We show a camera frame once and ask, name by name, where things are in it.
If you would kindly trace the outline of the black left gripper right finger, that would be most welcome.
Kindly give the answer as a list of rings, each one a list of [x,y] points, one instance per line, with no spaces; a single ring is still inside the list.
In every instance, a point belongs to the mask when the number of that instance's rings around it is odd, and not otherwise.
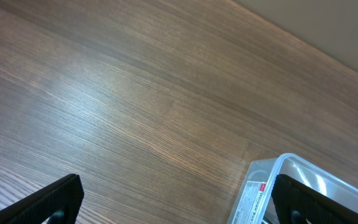
[[[358,224],[358,213],[286,174],[276,176],[272,198],[281,224]]]

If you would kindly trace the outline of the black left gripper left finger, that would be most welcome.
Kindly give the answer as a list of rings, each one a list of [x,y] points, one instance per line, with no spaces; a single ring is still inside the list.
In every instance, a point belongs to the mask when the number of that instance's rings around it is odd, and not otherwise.
[[[0,211],[0,224],[74,224],[84,198],[78,174],[68,174]]]

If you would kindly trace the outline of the clear plastic container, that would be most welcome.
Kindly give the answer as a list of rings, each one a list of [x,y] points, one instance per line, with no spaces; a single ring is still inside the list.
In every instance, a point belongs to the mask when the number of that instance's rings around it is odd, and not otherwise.
[[[358,188],[296,154],[257,160],[227,222],[358,223]]]

